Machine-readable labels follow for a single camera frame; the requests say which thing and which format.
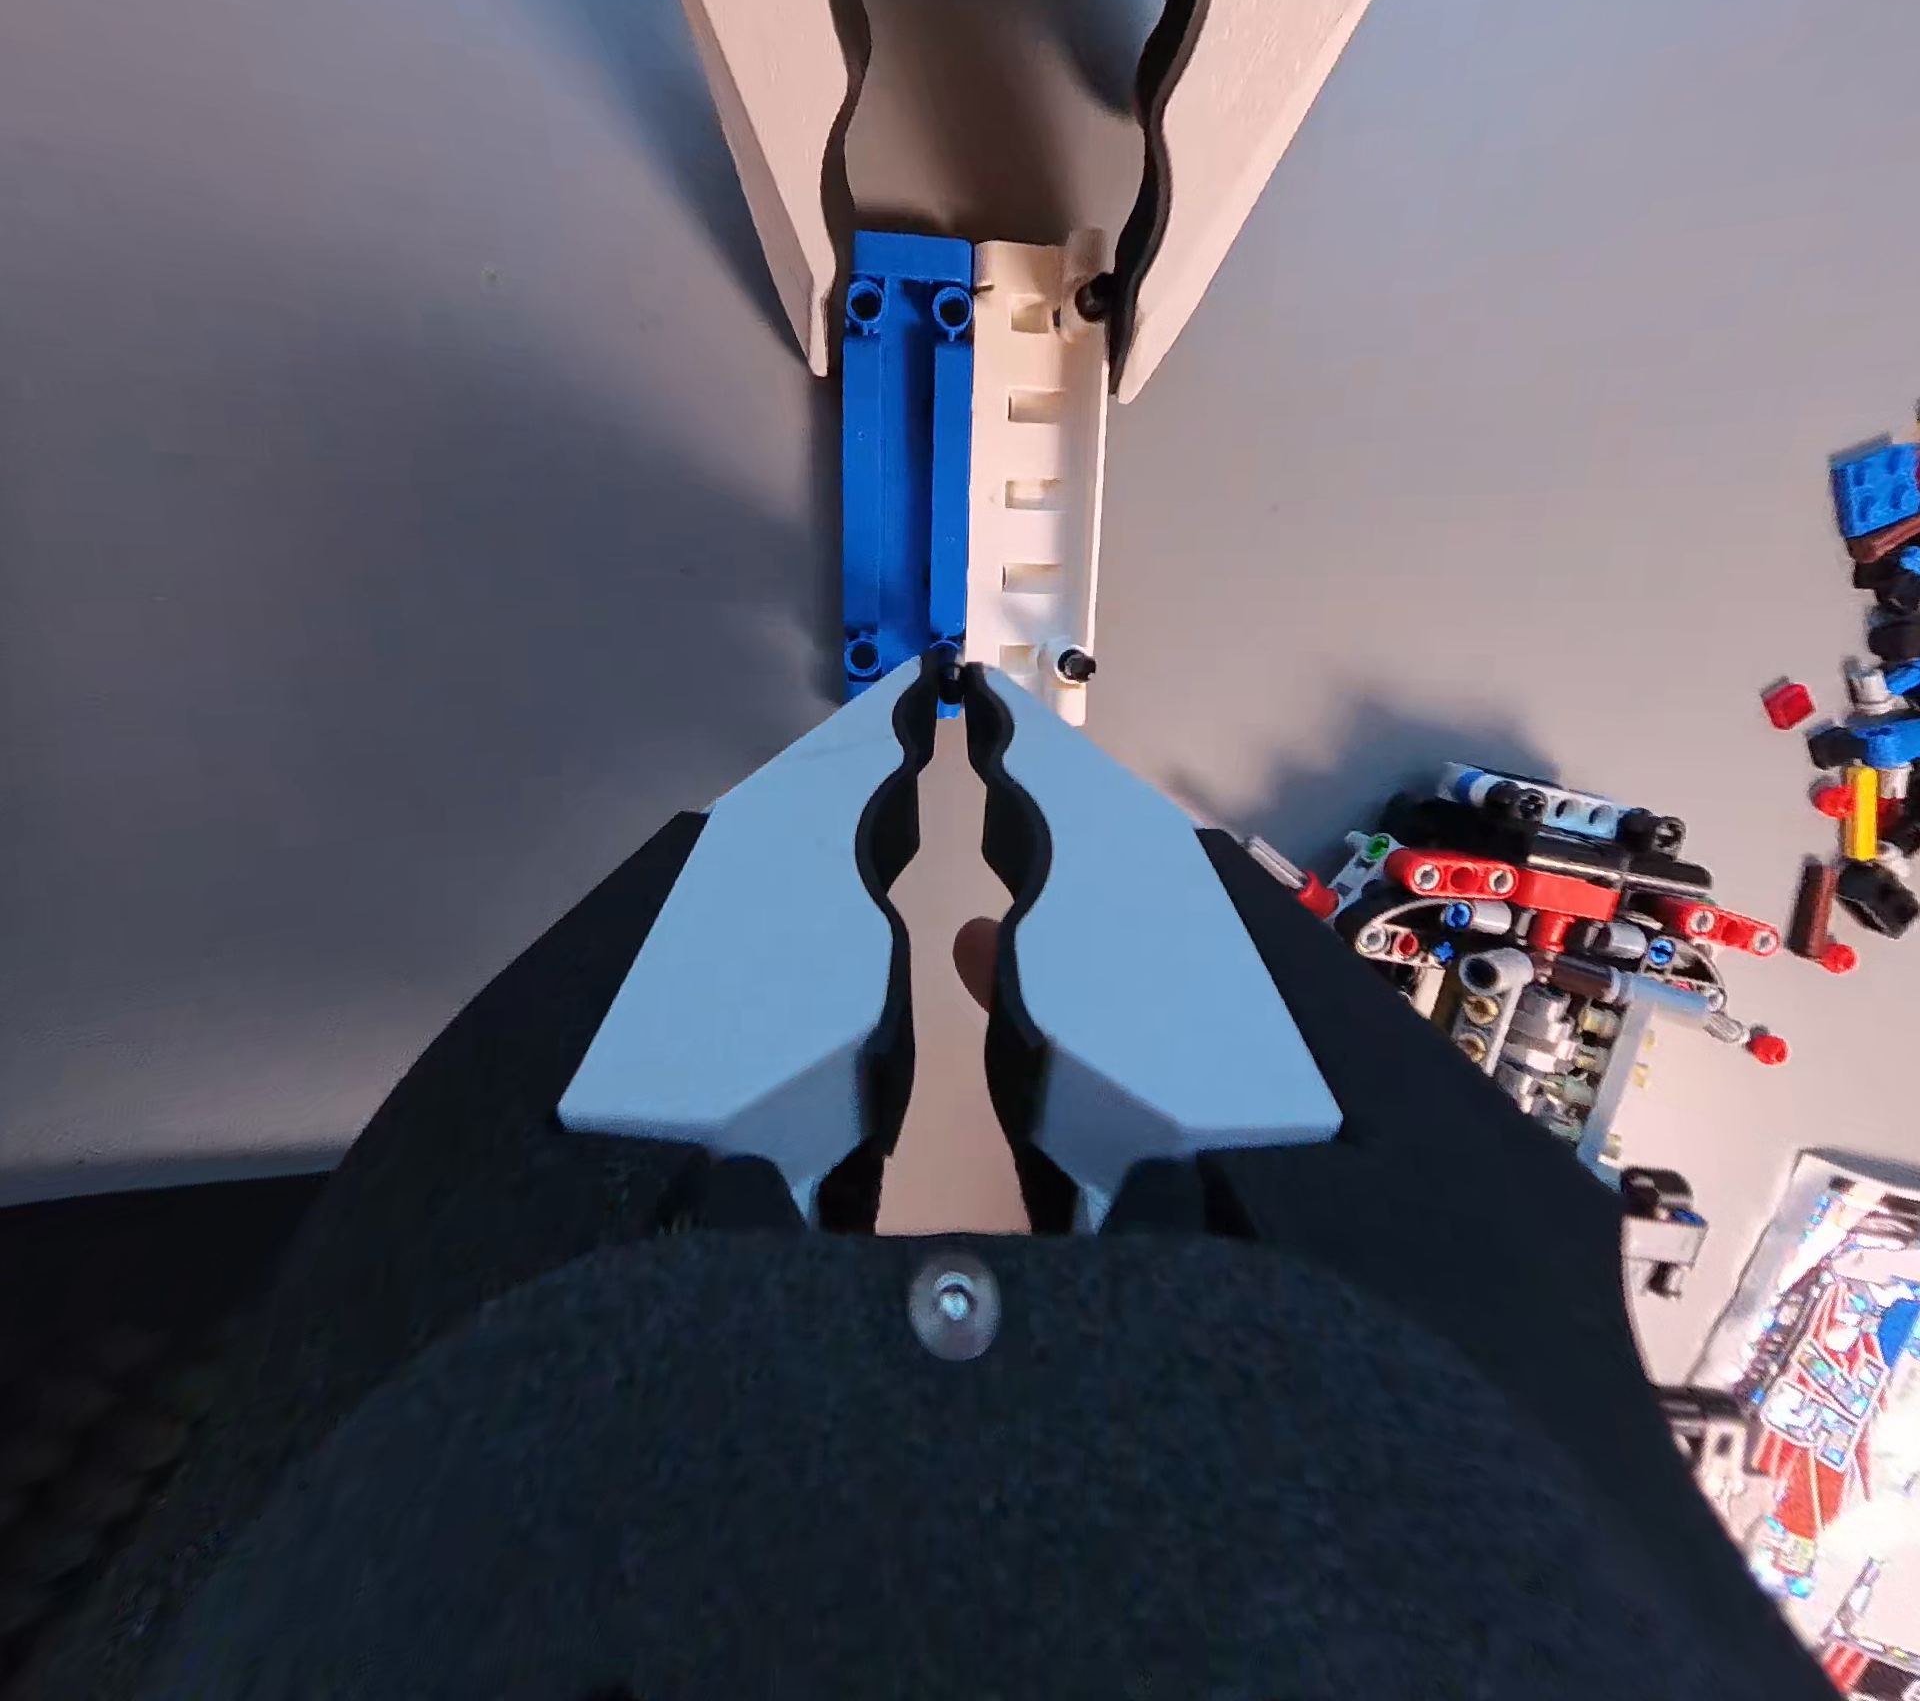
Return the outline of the blue lego panel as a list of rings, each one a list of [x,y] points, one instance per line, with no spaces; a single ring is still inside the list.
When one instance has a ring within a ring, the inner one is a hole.
[[[972,528],[972,247],[851,236],[843,328],[843,690],[963,658]]]

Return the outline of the pile of mixed lego pieces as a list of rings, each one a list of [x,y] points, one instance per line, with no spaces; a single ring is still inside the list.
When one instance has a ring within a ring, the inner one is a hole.
[[[1837,847],[1802,873],[1789,950],[1850,972],[1847,928],[1896,942],[1917,920],[1917,434],[1859,441],[1828,460],[1857,649],[1841,661],[1842,701],[1807,733],[1812,806]]]

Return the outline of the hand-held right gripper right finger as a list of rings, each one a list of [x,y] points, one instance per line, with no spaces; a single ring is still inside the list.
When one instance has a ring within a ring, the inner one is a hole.
[[[1142,1164],[1336,1138],[1184,811],[995,668],[965,668],[963,711],[1007,902],[985,1068],[1029,1229],[1099,1231]]]

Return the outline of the holographic sticker sheet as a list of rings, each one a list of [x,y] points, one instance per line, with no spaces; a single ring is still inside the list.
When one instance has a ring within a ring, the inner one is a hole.
[[[1833,1688],[1913,1700],[1915,1167],[1802,1151],[1661,1406],[1742,1571]]]

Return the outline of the white lego panel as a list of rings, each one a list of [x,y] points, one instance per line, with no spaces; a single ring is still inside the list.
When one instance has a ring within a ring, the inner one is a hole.
[[[1059,647],[1095,647],[1107,421],[1106,328],[1072,293],[1106,267],[1099,229],[972,253],[971,662],[995,666],[1068,728],[1089,686],[1055,682]]]

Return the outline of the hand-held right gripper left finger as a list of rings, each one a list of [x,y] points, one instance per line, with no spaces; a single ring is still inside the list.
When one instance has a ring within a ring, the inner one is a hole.
[[[889,892],[941,683],[936,658],[902,664],[707,809],[559,1096],[567,1131],[757,1157],[808,1222],[876,1229],[913,1085]]]

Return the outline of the black textured pad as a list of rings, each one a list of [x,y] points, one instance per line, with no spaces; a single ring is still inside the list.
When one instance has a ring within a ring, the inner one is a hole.
[[[2,1691],[160,1502],[322,1171],[2,1214]]]

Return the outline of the partly built lego truck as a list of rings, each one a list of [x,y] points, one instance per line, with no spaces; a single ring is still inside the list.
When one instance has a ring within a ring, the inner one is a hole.
[[[1687,824],[1444,762],[1431,791],[1393,795],[1349,831],[1331,877],[1239,842],[1619,1197],[1628,1289],[1680,1297],[1709,1224],[1680,1173],[1627,1163],[1616,1118],[1666,1024],[1754,1058],[1762,1024],[1730,1012],[1722,965],[1784,950],[1779,926],[1716,899],[1684,856]]]

